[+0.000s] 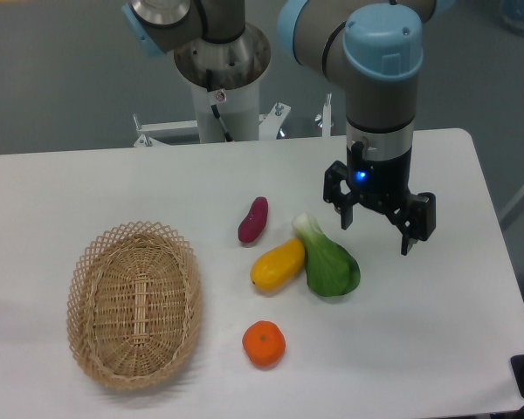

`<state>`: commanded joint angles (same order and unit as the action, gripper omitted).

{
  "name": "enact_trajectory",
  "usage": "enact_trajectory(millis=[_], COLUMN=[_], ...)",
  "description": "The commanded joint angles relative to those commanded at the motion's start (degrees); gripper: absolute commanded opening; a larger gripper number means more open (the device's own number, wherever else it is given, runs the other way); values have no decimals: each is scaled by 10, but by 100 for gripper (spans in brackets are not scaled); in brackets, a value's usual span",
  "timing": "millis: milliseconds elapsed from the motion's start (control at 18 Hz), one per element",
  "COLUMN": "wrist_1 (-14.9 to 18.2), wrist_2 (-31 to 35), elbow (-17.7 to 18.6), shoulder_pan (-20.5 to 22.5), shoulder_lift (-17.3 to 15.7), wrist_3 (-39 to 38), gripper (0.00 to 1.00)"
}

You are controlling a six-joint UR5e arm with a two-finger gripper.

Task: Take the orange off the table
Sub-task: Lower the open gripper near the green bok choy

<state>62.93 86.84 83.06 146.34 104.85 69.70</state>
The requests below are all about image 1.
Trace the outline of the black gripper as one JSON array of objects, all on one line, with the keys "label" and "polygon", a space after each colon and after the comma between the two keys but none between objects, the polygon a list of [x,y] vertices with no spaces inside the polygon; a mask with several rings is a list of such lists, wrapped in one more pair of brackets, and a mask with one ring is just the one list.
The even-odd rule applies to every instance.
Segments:
[{"label": "black gripper", "polygon": [[363,148],[353,144],[347,150],[347,166],[334,161],[325,171],[323,200],[341,217],[341,228],[353,222],[353,207],[387,215],[402,234],[401,254],[407,256],[418,241],[426,242],[436,229],[436,196],[431,192],[411,194],[410,148],[394,159],[365,159]]}]

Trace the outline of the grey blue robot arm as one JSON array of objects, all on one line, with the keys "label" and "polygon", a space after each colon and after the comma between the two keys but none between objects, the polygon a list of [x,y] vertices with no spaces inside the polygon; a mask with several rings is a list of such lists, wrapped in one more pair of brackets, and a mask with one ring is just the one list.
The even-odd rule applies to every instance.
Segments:
[{"label": "grey blue robot arm", "polygon": [[[347,228],[361,205],[401,233],[402,253],[436,227],[436,198],[409,190],[423,63],[424,23],[447,1],[288,1],[277,22],[283,49],[340,87],[347,157],[324,175],[323,198]],[[259,81],[271,61],[265,34],[242,1],[128,1],[122,6],[141,48],[170,53],[193,92],[203,143],[257,140]]]}]

